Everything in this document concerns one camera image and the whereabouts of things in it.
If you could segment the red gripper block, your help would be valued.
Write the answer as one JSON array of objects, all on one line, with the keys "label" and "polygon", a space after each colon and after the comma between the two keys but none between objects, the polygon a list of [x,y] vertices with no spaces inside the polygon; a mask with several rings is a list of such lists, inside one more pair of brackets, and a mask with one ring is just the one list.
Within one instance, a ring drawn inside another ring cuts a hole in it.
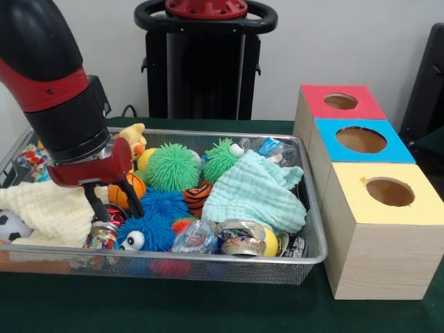
[{"label": "red gripper block", "polygon": [[140,199],[145,194],[145,183],[132,168],[132,153],[125,139],[111,139],[96,155],[68,164],[48,164],[52,181],[61,187],[83,185],[84,194],[95,216],[102,222],[109,221],[108,211],[95,194],[95,184],[114,184],[126,196],[126,206],[135,218],[144,216]]}]

